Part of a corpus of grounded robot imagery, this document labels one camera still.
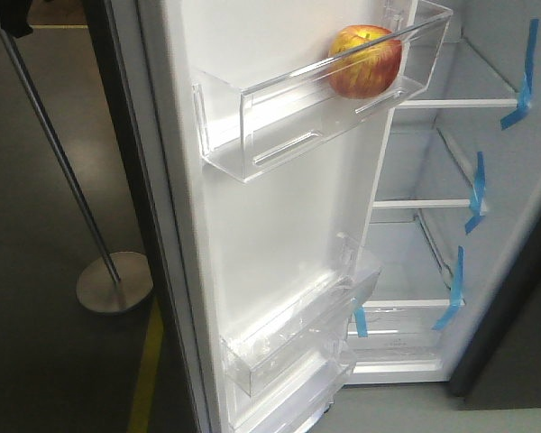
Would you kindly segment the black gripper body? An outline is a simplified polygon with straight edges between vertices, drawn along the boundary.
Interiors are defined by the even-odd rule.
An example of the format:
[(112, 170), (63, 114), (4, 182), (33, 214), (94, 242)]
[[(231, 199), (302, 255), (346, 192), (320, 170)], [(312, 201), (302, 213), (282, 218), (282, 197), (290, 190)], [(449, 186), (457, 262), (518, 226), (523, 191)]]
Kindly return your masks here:
[(33, 33), (28, 23), (32, 0), (0, 0), (0, 29), (14, 38)]

